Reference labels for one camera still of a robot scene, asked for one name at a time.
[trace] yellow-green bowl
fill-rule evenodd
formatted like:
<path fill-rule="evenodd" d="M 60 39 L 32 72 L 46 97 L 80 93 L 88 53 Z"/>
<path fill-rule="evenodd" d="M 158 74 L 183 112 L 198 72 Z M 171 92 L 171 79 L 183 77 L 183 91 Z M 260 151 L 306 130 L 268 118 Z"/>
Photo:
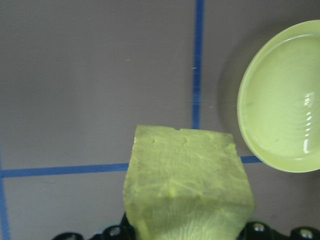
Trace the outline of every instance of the yellow-green bowl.
<path fill-rule="evenodd" d="M 243 76 L 237 114 L 246 144 L 267 165 L 320 169 L 320 20 L 291 26 L 260 49 Z"/>

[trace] sponge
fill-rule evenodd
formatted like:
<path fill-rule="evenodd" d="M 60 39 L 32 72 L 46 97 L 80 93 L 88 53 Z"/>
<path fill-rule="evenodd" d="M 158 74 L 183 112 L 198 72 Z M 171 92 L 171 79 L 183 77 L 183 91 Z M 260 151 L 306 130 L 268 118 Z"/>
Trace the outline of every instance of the sponge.
<path fill-rule="evenodd" d="M 228 133 L 138 125 L 124 183 L 137 240 L 235 240 L 255 209 Z"/>

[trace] metal screw head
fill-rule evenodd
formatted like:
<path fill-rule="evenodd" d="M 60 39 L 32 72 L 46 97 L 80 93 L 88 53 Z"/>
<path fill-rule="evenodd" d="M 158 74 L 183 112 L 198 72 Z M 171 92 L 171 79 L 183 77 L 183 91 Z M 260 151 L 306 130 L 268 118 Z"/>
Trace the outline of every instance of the metal screw head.
<path fill-rule="evenodd" d="M 113 236 L 119 235 L 120 232 L 121 232 L 120 227 L 115 226 L 115 227 L 113 227 L 113 228 L 110 229 L 109 234 L 110 234 L 111 237 L 113 237 Z"/>
<path fill-rule="evenodd" d="M 253 229 L 256 232 L 263 232 L 265 230 L 265 226 L 262 223 L 256 222 L 255 224 L 253 224 Z"/>
<path fill-rule="evenodd" d="M 312 234 L 312 232 L 308 229 L 301 229 L 300 230 L 300 235 L 301 237 L 303 237 L 304 239 L 312 239 L 314 237 L 314 235 Z"/>

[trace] sponge texture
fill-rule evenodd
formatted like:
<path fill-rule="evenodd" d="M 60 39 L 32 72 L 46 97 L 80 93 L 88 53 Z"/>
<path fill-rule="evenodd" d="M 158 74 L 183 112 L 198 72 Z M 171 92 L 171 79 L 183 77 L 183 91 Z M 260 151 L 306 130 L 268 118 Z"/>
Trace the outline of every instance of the sponge texture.
<path fill-rule="evenodd" d="M 138 125 L 124 183 L 138 240 L 235 240 L 255 209 L 233 137 Z"/>

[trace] blue tape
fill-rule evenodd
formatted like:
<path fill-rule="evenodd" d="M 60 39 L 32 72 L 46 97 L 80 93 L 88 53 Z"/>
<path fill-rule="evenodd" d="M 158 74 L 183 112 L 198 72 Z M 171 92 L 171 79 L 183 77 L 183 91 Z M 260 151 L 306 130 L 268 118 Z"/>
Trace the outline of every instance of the blue tape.
<path fill-rule="evenodd" d="M 262 163 L 256 156 L 242 156 L 241 161 L 243 164 Z"/>
<path fill-rule="evenodd" d="M 193 91 L 192 93 L 192 128 L 193 129 L 200 129 L 204 12 L 205 12 L 205 0 L 196 0 L 194 59 L 193 59 L 193 90 L 192 90 Z"/>
<path fill-rule="evenodd" d="M 0 217 L 1 217 L 2 239 L 11 240 L 6 191 L 5 191 L 5 185 L 4 185 L 2 173 L 3 173 L 3 170 L 2 170 L 1 153 L 0 153 Z"/>
<path fill-rule="evenodd" d="M 3 178 L 21 178 L 33 176 L 49 176 L 64 174 L 91 174 L 105 172 L 121 172 L 128 170 L 128 163 L 106 164 L 106 165 L 85 165 L 85 166 L 62 166 L 27 169 L 2 170 Z"/>

